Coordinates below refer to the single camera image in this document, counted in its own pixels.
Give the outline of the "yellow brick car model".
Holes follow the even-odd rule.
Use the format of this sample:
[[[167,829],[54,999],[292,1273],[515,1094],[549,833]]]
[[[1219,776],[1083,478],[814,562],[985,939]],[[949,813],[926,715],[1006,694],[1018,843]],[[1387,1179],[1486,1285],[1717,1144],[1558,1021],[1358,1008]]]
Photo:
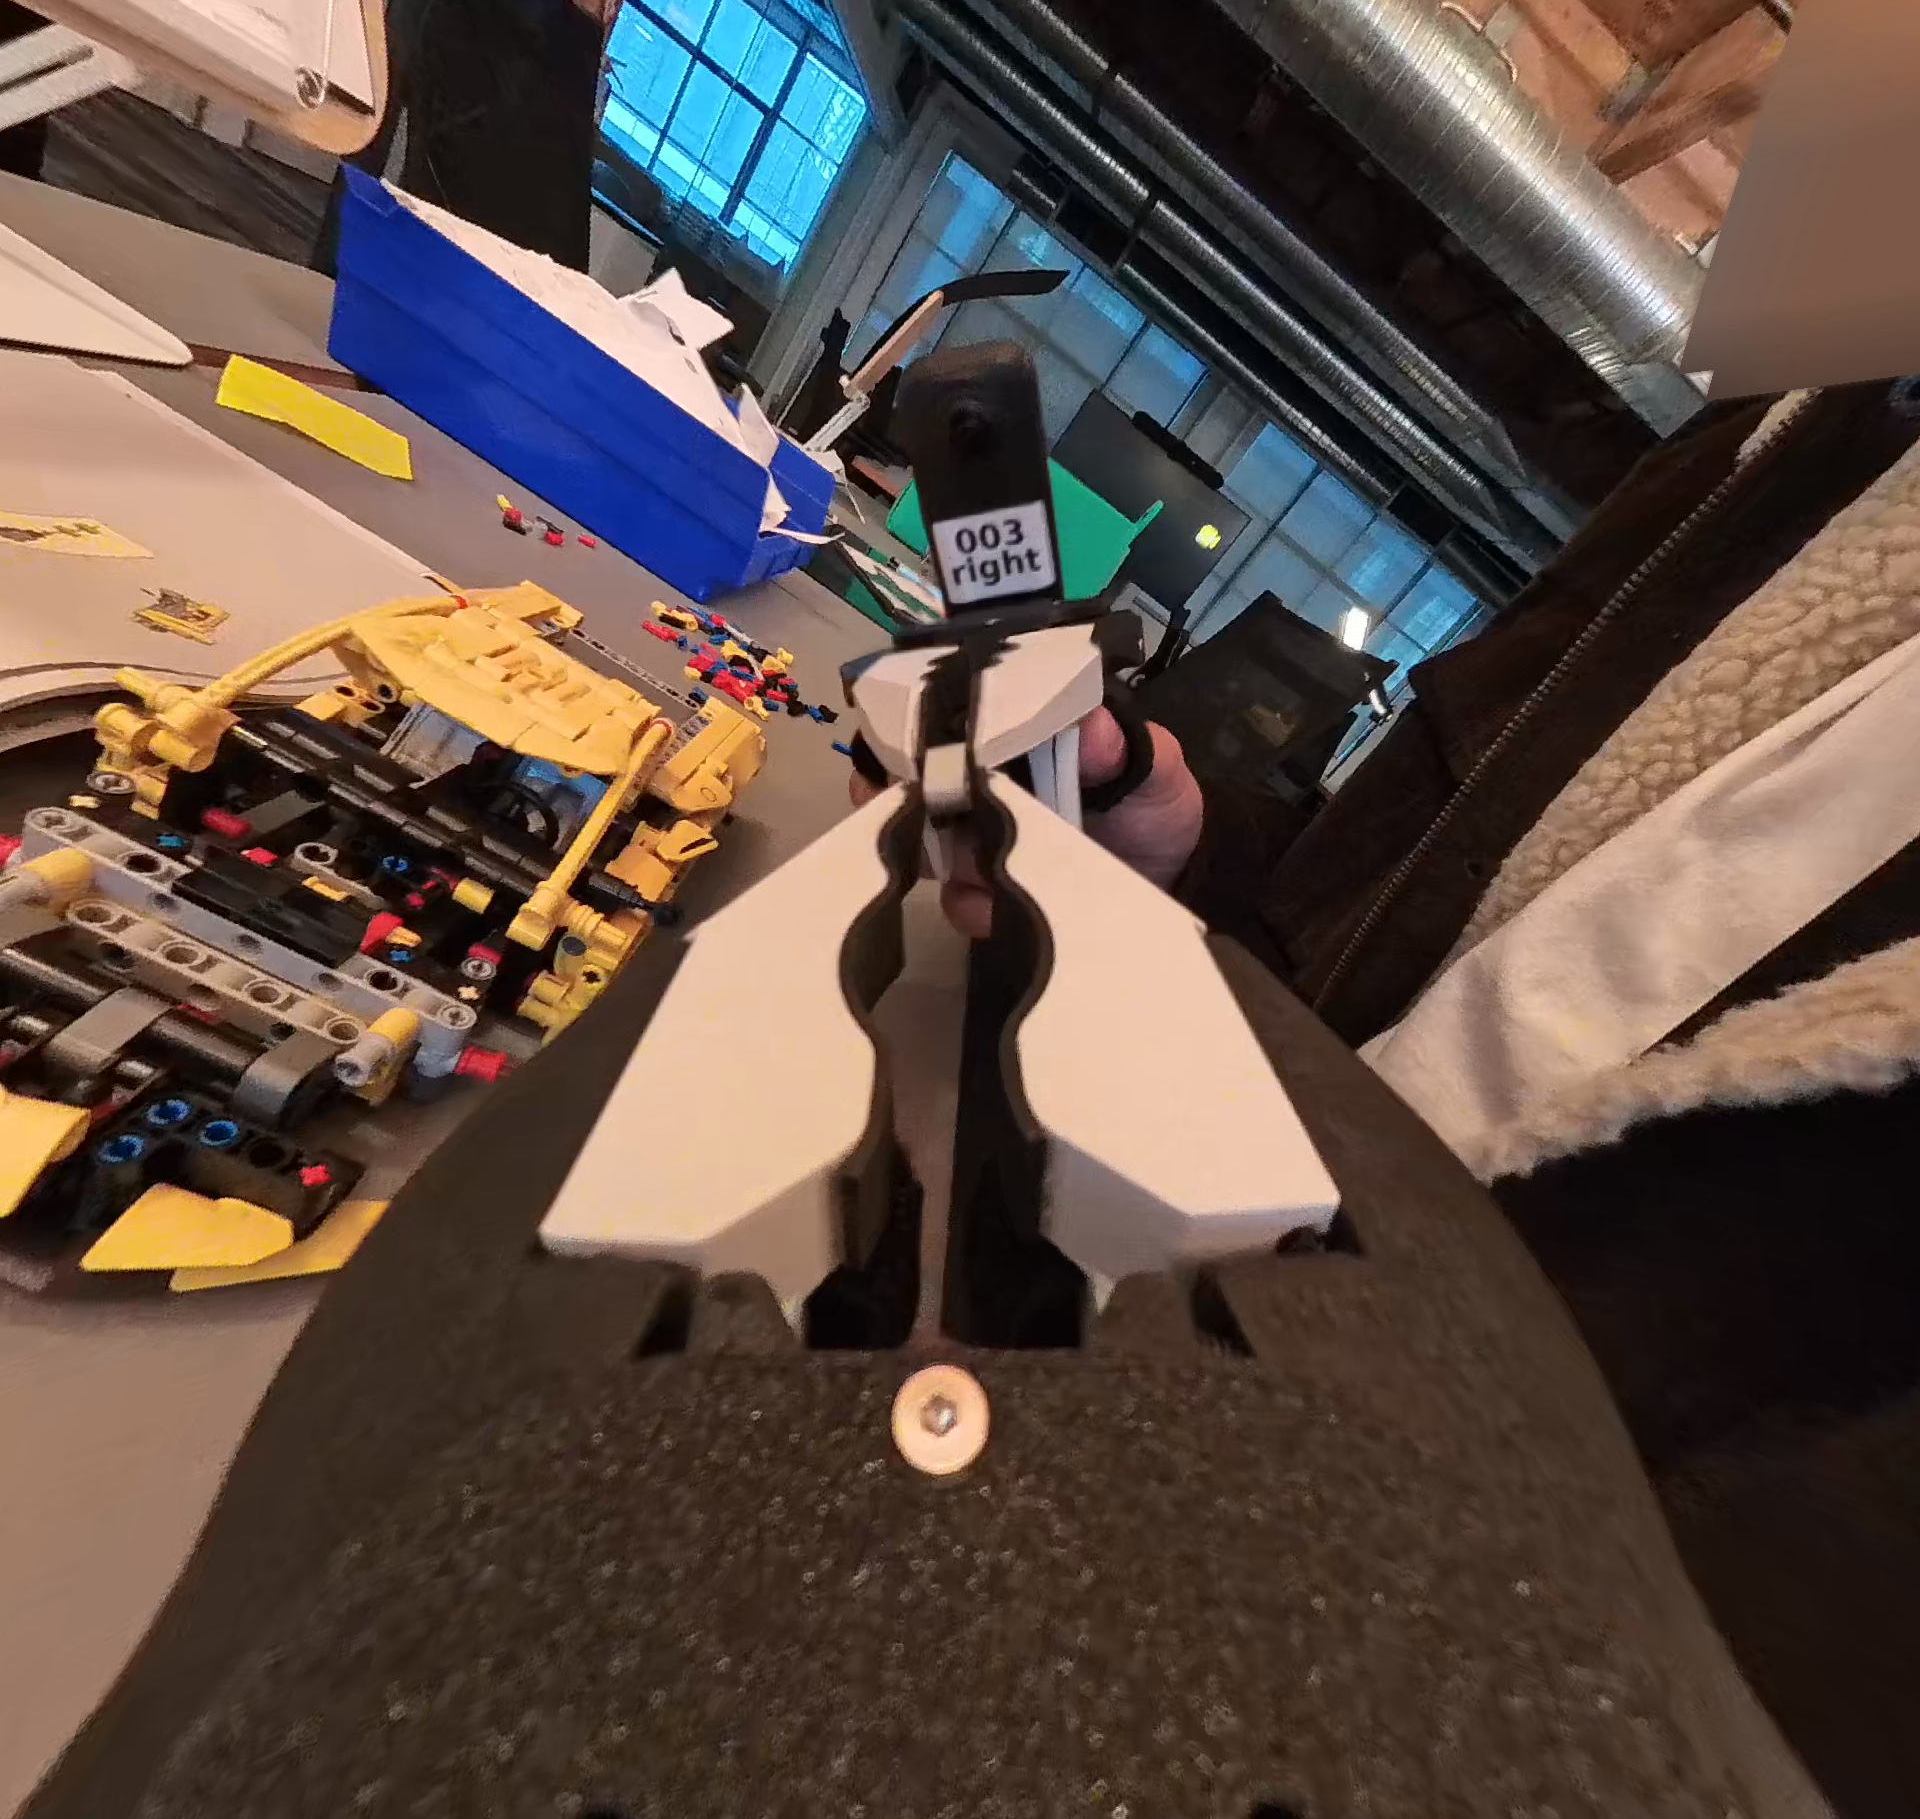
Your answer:
[[[111,1279],[80,1260],[156,1184],[296,1235],[376,1202],[377,1114],[492,1083],[678,920],[763,722],[549,617],[446,590],[119,673],[83,788],[4,830],[4,1279]]]

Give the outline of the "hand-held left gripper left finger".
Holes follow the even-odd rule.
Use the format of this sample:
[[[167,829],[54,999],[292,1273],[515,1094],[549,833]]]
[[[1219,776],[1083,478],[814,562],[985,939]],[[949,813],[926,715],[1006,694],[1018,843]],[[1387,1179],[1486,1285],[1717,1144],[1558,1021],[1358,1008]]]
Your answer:
[[[700,923],[548,1207],[556,1257],[766,1285],[792,1327],[889,1216],[871,1032],[900,975],[919,799],[880,795]]]

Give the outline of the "metal ventilation duct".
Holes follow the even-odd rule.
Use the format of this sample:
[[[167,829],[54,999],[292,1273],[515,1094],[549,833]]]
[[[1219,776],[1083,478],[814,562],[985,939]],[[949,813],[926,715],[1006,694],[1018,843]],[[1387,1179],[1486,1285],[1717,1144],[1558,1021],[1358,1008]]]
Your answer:
[[[1287,291],[1401,363],[1425,411],[1456,429],[1482,410],[1396,330],[1361,326],[1361,299],[1199,139],[1046,0],[980,0],[1091,132],[1224,222]],[[1440,0],[1205,0],[1301,88],[1453,239],[1540,320],[1653,434],[1677,433],[1702,390],[1682,372],[1702,267],[1644,218]]]

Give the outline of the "open instruction booklet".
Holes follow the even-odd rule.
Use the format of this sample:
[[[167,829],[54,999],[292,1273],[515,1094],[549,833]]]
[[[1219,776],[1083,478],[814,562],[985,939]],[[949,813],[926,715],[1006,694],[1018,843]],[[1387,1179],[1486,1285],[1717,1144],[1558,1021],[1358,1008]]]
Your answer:
[[[125,378],[3,363],[3,705],[81,718],[134,666],[201,685],[316,626],[444,590]]]

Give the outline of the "person's right hand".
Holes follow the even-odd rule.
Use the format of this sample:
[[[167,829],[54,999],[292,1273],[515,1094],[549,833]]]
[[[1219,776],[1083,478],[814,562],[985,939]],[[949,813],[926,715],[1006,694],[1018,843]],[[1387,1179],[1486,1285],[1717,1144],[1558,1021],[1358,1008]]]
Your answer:
[[[1203,830],[1203,796],[1178,741],[1162,726],[1145,727],[1153,756],[1132,792],[1102,813],[1091,799],[1113,788],[1129,770],[1129,744],[1122,722],[1095,708],[1079,726],[1079,792],[1088,836],[1142,878],[1171,895],[1197,857]]]

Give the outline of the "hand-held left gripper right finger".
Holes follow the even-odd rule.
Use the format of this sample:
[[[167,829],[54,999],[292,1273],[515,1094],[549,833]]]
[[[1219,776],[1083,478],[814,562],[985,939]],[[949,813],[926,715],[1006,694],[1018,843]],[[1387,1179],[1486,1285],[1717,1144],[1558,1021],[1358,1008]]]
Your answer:
[[[1331,1231],[1338,1186],[1202,920],[1013,781],[989,799],[1000,876],[1041,937],[1010,1073],[1043,1156],[1041,1235],[1095,1302]]]

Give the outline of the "black partition panel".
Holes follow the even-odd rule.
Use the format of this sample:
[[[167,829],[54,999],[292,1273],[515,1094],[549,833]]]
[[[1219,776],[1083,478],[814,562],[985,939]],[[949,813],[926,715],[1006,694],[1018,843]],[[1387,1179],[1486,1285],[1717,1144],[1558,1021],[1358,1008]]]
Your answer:
[[[603,34],[570,0],[390,0],[397,186],[588,268]]]

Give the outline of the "yellow brick wing piece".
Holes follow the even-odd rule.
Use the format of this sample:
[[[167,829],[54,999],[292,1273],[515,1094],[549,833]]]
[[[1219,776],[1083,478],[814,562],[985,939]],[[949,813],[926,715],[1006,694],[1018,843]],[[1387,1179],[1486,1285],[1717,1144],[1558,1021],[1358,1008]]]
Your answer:
[[[326,1277],[351,1262],[385,1210],[385,1202],[348,1200],[296,1235],[265,1207],[156,1184],[85,1249],[80,1269],[87,1277],[170,1275],[176,1295]]]

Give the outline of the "desk lamp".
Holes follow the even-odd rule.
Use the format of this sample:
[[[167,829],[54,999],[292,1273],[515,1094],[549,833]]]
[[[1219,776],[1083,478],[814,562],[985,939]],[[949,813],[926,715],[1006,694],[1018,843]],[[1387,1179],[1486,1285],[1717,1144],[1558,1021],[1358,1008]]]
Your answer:
[[[948,279],[941,287],[921,297],[867,353],[857,368],[842,369],[831,363],[831,401],[832,414],[821,423],[799,438],[800,451],[815,459],[824,455],[863,417],[880,385],[905,363],[911,351],[924,342],[926,334],[938,320],[962,304],[974,301],[1051,297],[1069,279],[1066,271],[982,271]]]

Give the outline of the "white crumpled paper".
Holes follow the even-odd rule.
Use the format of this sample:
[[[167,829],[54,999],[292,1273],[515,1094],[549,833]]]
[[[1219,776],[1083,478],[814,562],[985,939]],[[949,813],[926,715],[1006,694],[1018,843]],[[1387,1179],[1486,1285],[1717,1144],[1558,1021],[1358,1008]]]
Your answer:
[[[569,271],[529,248],[515,248],[440,206],[401,191],[397,202],[476,265],[500,277],[518,297],[529,299],[543,316],[609,356],[617,368],[633,374],[763,469],[771,467],[779,438],[763,407],[748,401],[745,415],[738,415],[703,358],[708,346],[732,331],[732,320],[696,301],[678,271],[662,273],[636,294],[613,297],[592,276]]]

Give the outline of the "black office chair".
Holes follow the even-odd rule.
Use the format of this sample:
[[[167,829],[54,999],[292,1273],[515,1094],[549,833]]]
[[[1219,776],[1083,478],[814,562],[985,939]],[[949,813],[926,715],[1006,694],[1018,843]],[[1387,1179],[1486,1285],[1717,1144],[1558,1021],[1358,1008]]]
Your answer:
[[[1148,752],[1178,754],[1208,799],[1285,840],[1321,813],[1324,773],[1363,711],[1381,711],[1394,659],[1308,626],[1264,591],[1219,631],[1173,623],[1134,687]]]

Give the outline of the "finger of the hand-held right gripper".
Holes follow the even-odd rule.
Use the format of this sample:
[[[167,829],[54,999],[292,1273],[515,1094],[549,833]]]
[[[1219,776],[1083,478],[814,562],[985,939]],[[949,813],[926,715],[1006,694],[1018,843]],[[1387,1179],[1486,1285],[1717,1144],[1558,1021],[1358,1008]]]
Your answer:
[[[959,651],[873,656],[850,681],[850,708],[855,795],[877,796],[894,787],[921,795],[924,748],[969,742],[969,661]]]
[[[1102,705],[1104,685],[1090,629],[1013,636],[976,683],[974,768],[991,776],[1024,760],[1033,795],[1082,829],[1082,727]]]

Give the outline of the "black fleece-lined jacket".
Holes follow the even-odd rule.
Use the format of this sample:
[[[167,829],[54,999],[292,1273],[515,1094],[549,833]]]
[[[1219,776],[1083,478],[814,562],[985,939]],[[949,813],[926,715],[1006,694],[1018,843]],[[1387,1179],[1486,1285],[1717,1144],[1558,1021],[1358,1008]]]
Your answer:
[[[1350,1047],[1685,783],[1915,649],[1915,375],[1707,410],[1413,668],[1257,897]],[[1471,1153],[1836,1816],[1915,1816],[1915,835]]]

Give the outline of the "white shirt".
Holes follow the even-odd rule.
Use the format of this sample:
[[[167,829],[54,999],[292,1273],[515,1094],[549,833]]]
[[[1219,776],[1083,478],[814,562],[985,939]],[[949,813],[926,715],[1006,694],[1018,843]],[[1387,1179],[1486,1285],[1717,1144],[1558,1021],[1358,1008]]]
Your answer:
[[[1917,645],[1892,649],[1576,862],[1363,1064],[1477,1179],[1620,1078],[1915,840]]]

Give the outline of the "green corrugated box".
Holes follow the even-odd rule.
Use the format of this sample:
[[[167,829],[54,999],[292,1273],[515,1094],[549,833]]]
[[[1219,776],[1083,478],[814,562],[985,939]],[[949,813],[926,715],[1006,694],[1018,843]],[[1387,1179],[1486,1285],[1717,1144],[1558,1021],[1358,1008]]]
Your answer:
[[[1104,594],[1164,506],[1132,520],[1057,464],[1046,462],[1043,471],[1043,492],[996,489],[967,515],[948,506],[932,523],[919,484],[909,484],[884,520],[886,536],[905,547],[893,569],[900,595],[924,614],[970,619],[1073,607]]]

